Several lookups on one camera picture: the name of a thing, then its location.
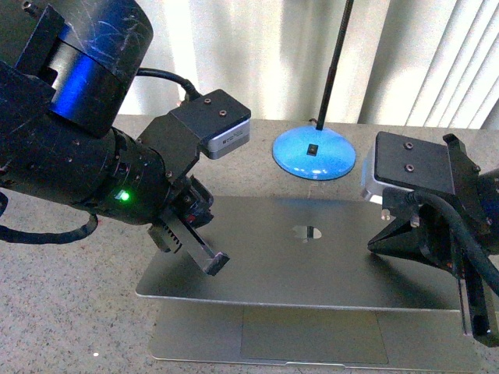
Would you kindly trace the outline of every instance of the green led light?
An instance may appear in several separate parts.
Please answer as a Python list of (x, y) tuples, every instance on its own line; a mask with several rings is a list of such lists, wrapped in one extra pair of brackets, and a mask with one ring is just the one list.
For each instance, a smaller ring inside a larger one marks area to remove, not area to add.
[(127, 201), (130, 198), (130, 194), (127, 191), (123, 191), (119, 198), (121, 201)]

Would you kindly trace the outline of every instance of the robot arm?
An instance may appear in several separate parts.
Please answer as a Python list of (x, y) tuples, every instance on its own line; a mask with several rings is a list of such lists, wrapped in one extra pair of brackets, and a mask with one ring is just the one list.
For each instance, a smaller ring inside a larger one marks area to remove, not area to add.
[[(95, 214), (153, 224), (162, 250), (191, 241), (185, 248), (215, 275), (228, 257), (195, 231), (211, 220), (213, 198), (187, 173), (201, 152), (216, 159), (247, 142), (250, 110), (222, 90), (201, 96), (186, 79), (140, 69), (153, 30), (135, 1), (41, 3), (2, 4), (32, 28), (20, 53), (0, 50), (0, 186), (89, 212), (65, 242), (91, 233)], [(174, 80), (187, 95), (132, 139), (112, 123), (136, 75)]]
[(456, 136), (444, 141), (378, 133), (363, 165), (363, 195), (382, 198), (382, 219), (392, 222), (368, 248), (452, 274), (465, 333), (497, 347), (499, 271), (488, 256), (499, 251), (499, 170), (480, 175)]

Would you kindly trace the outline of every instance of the speckled stone surface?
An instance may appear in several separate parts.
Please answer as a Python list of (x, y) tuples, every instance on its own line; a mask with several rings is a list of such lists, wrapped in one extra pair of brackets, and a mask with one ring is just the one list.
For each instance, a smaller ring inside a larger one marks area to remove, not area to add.
[[(137, 136), (151, 118), (121, 116), (116, 126)], [(215, 195), (294, 196), (360, 200), (363, 158), (378, 131), (441, 141), (446, 129), (330, 125), (357, 151), (354, 170), (337, 181), (286, 174), (271, 157), (277, 135), (299, 125), (253, 121), (252, 140), (218, 161), (202, 157), (194, 174)], [(484, 171), (499, 167), (499, 132), (455, 130)], [(15, 192), (2, 224), (25, 231), (64, 231), (87, 221), (83, 212)], [(135, 287), (156, 252), (147, 228), (102, 218), (89, 238), (71, 245), (0, 245), (0, 372), (374, 374), (383, 371), (280, 368), (158, 362), (147, 351), (159, 301)], [(480, 373), (499, 372), (499, 349), (476, 344)]]

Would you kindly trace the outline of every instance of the screw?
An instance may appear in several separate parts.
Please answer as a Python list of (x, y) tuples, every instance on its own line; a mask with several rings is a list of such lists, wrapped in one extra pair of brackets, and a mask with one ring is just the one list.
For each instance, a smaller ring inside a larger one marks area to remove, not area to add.
[(390, 210), (388, 210), (388, 209), (383, 209), (383, 210), (381, 211), (381, 219), (382, 219), (383, 221), (389, 221), (389, 220), (391, 219), (391, 217), (390, 217)]
[(22, 8), (24, 12), (28, 13), (30, 16), (34, 18), (40, 18), (41, 16), (40, 8), (38, 8), (32, 2), (24, 2)]
[(126, 166), (125, 163), (121, 162), (119, 165), (118, 165), (118, 171), (121, 173), (121, 174), (125, 174), (125, 173), (128, 173), (129, 172), (129, 168), (128, 166)]
[(411, 217), (411, 228), (418, 228), (419, 227), (419, 215), (414, 214)]

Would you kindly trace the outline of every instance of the black cable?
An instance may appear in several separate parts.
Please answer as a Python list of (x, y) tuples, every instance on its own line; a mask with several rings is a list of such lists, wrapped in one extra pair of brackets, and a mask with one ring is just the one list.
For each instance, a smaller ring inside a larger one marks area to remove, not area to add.
[(136, 76), (152, 76), (154, 78), (166, 79), (178, 83), (186, 91), (186, 99), (188, 101), (196, 100), (201, 97), (201, 94), (197, 92), (196, 87), (188, 79), (182, 78), (173, 72), (166, 72), (159, 69), (140, 68), (137, 71)]
[[(7, 196), (0, 192), (0, 216), (4, 214), (8, 203)], [(69, 244), (90, 236), (97, 225), (98, 220), (95, 214), (91, 214), (88, 222), (81, 228), (59, 234), (23, 232), (0, 225), (0, 240), (20, 244)]]
[(439, 196), (424, 191), (409, 192), (407, 200), (410, 203), (427, 204), (438, 210), (449, 224), (455, 237), (462, 244), (469, 262), (492, 291), (499, 296), (499, 270), (492, 264), (480, 244), (469, 233), (461, 216), (452, 205)]

